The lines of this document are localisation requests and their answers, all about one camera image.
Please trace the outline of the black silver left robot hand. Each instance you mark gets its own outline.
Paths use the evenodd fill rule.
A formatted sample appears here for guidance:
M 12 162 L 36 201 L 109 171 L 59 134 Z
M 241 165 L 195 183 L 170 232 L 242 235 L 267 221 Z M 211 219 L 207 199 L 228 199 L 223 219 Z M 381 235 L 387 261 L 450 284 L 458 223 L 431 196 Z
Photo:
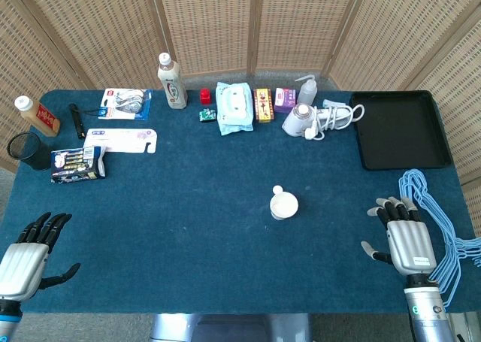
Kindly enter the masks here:
M 1 260 L 1 299 L 23 302 L 40 289 L 63 284 L 80 269 L 73 264 L 64 274 L 45 277 L 46 263 L 65 224 L 72 218 L 69 213 L 52 215 L 46 212 L 29 223 L 17 240 L 6 250 Z

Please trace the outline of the grey-tipped silver right robot hand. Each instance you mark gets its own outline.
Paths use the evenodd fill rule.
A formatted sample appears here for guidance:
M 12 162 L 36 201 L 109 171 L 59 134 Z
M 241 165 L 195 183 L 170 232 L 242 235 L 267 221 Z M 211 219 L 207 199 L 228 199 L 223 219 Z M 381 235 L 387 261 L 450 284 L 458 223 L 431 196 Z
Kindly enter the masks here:
M 430 234 L 418 208 L 407 197 L 377 198 L 368 216 L 377 216 L 386 230 L 389 252 L 375 250 L 367 241 L 361 246 L 373 260 L 394 266 L 407 278 L 407 287 L 436 286 L 429 275 L 437 267 Z

